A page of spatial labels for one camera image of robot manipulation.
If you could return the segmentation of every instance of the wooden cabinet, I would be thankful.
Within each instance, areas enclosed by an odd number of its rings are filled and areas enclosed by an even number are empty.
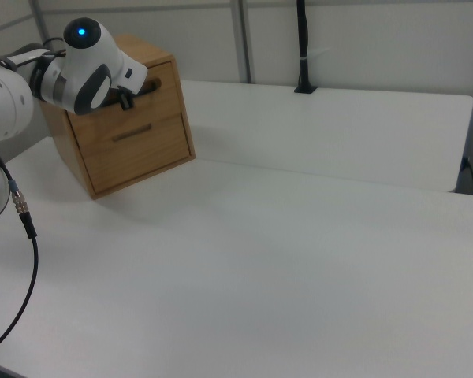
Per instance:
[[[175,58],[132,35],[118,46],[148,68],[143,88],[154,91],[77,116],[41,107],[58,152],[92,198],[108,195],[195,158]]]

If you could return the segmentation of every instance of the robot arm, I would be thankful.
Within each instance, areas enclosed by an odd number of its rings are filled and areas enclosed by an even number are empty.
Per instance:
[[[65,55],[30,45],[7,57],[11,70],[0,65],[0,141],[19,134],[33,114],[33,97],[71,113],[98,109],[110,88],[137,94],[147,68],[117,47],[98,21],[79,18],[63,34]],[[0,213],[9,185],[0,169]]]

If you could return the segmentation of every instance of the table surface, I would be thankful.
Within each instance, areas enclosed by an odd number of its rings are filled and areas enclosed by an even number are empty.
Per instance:
[[[459,176],[473,98],[182,81],[199,158],[436,191]]]
[[[473,197],[196,159],[92,201],[44,139],[9,163],[39,277],[26,377],[473,378]],[[0,217],[0,333],[32,269]]]

